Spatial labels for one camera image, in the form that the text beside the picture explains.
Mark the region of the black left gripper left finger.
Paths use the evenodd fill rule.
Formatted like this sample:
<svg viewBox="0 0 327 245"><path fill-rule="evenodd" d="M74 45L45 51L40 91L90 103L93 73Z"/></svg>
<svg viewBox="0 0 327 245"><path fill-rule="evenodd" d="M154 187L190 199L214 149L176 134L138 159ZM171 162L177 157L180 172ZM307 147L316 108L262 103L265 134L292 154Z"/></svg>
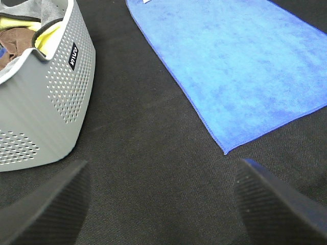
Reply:
<svg viewBox="0 0 327 245"><path fill-rule="evenodd" d="M1 244L75 244L89 205L89 164L76 160L1 209Z"/></svg>

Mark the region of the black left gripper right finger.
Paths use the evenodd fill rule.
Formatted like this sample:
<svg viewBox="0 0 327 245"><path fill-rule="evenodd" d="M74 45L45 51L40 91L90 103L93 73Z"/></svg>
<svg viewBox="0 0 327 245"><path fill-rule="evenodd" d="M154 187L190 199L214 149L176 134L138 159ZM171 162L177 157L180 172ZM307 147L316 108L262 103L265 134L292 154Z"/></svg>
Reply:
<svg viewBox="0 0 327 245"><path fill-rule="evenodd" d="M252 244L326 244L326 207L255 161L239 161L235 194Z"/></svg>

